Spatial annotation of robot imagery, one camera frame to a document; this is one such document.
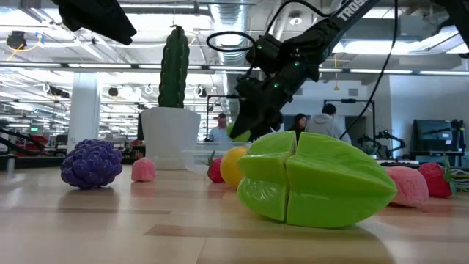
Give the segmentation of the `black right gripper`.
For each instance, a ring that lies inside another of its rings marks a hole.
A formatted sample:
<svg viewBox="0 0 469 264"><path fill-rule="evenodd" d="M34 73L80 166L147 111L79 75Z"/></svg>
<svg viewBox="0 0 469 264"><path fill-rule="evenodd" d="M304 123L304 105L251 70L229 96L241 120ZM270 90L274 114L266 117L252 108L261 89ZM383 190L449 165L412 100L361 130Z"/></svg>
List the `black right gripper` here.
<svg viewBox="0 0 469 264"><path fill-rule="evenodd" d="M248 139L254 142L268 133L279 131L284 123L279 110L292 101L293 95L308 78L312 78L312 67L308 65L287 65L263 80L240 76L235 87L240 97L240 112L229 126L229 137L237 139L248 135ZM262 121L259 115L268 109L278 112Z"/></svg>

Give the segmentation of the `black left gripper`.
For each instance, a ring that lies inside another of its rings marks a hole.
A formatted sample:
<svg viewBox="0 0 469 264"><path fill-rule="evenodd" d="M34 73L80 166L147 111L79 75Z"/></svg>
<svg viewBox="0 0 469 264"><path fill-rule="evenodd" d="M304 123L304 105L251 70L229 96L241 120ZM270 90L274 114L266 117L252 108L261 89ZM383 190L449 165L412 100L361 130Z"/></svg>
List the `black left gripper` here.
<svg viewBox="0 0 469 264"><path fill-rule="evenodd" d="M71 31L86 28L124 45L130 45L136 30L117 0L52 0L62 23Z"/></svg>

